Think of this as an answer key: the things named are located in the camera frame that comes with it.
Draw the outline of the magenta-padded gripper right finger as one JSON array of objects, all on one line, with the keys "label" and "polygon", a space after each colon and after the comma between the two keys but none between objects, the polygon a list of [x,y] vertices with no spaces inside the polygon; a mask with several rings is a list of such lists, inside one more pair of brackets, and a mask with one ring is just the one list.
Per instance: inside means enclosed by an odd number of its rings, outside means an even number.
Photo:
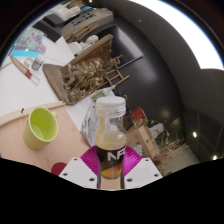
[{"label": "magenta-padded gripper right finger", "polygon": [[132,148],[126,147],[121,174],[122,189],[140,188],[161,178],[150,158],[142,158]]}]

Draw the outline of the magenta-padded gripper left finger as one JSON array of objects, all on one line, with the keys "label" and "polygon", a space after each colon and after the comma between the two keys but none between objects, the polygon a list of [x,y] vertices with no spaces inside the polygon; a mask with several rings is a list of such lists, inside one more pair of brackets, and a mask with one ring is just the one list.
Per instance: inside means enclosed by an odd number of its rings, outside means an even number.
[{"label": "magenta-padded gripper left finger", "polygon": [[100,162],[95,147],[81,157],[73,157],[59,176],[84,188],[100,188]]}]

